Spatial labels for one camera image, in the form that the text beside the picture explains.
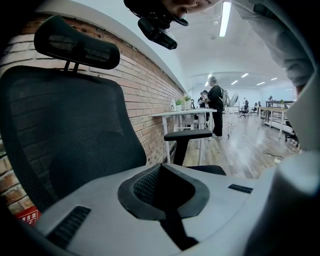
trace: ceiling light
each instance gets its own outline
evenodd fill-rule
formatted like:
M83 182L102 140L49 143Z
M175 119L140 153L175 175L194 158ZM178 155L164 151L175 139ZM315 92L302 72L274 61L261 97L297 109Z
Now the ceiling light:
M219 37L223 38L226 35L229 16L231 10L231 2L223 2L222 4L222 18L221 18L221 25L220 25L220 32Z

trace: wooden floor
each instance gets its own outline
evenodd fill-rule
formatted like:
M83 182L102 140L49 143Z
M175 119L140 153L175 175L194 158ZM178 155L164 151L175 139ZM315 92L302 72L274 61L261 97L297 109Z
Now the wooden floor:
M263 154L267 151L272 155L284 158L297 154L297 147L291 140L285 142L285 133L278 138L279 130L264 125L264 120L257 114L238 118L236 114L223 115L223 136L205 141L202 165L221 166L227 175L257 179L265 168L275 166L274 159L280 157ZM199 149L197 141L191 140L183 162L184 166L197 166Z

